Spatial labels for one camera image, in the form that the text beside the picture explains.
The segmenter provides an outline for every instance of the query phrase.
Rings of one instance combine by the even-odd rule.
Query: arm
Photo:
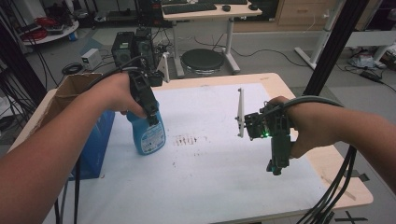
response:
[[[108,77],[82,93],[55,119],[0,160],[0,222],[44,220],[93,125],[107,109],[129,110],[145,117],[131,96],[126,74]]]
[[[271,102],[287,101],[277,97]],[[375,114],[319,103],[287,111],[299,132],[291,156],[343,141],[354,146],[396,193],[396,125]]]

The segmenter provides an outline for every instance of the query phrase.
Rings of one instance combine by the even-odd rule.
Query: black stool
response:
[[[210,75],[224,64],[224,56],[210,49],[191,49],[181,56],[181,65],[190,72]]]

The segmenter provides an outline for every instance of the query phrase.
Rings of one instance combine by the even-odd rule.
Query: white table leg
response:
[[[233,18],[230,18],[228,19],[228,25],[227,25],[227,44],[226,47],[222,49],[222,51],[224,53],[225,59],[233,69],[233,75],[235,75],[239,73],[241,69],[239,68],[238,64],[233,58],[233,55],[231,55],[232,41],[233,41]]]
[[[175,51],[174,63],[175,63],[176,73],[178,78],[183,78],[184,70],[183,67],[181,66],[180,55],[178,54],[178,47],[177,47],[177,21],[172,22],[172,30],[174,35],[174,51]]]

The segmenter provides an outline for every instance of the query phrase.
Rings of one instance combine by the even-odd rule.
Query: bottle label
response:
[[[163,125],[158,124],[151,126],[142,136],[141,147],[143,153],[150,153],[160,149],[165,144],[165,133]]]

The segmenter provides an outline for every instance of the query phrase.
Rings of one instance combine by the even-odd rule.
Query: metal pole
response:
[[[369,0],[346,0],[304,95],[319,95]]]

